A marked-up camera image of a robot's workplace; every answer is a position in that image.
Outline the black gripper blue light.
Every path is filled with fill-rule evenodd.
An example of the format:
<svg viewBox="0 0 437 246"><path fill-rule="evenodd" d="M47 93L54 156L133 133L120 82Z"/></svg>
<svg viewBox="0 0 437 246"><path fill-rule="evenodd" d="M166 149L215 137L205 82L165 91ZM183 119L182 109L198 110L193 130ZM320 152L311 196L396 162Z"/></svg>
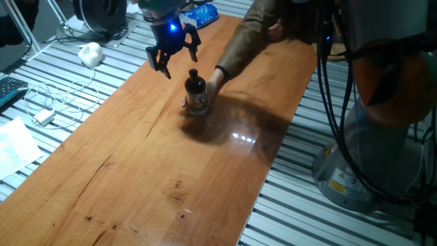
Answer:
<svg viewBox="0 0 437 246"><path fill-rule="evenodd" d="M198 62L197 47L201 44L201 40L193 25L187 23L183 28L178 15L153 18L150 25L156 45L147 47L145 51L150 66L155 71L160 71L171 79L167 68L170 55L176 54L184 47L189 49L191 59ZM190 42L185 42L186 34L191 37Z"/></svg>

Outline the person's right hand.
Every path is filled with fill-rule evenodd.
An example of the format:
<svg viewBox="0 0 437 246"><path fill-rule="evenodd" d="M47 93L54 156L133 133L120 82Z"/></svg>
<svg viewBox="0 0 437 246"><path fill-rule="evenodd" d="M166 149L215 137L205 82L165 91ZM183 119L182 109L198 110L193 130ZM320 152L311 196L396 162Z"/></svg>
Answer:
<svg viewBox="0 0 437 246"><path fill-rule="evenodd" d="M218 95L220 89L222 88L224 82L225 82L224 73L220 69L216 68L212 73L212 76L209 78L209 80L206 83L206 92L207 92L206 96L207 96L209 107L213 105L214 100Z"/></svg>

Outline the person's left hand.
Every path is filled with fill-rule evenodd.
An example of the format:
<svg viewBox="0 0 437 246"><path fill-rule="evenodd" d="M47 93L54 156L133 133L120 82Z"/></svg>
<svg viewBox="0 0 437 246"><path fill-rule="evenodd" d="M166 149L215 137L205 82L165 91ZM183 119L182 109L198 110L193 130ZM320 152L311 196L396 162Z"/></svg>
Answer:
<svg viewBox="0 0 437 246"><path fill-rule="evenodd" d="M269 27L266 33L266 37L270 41L277 41L283 35L282 20L279 19L273 26Z"/></svg>

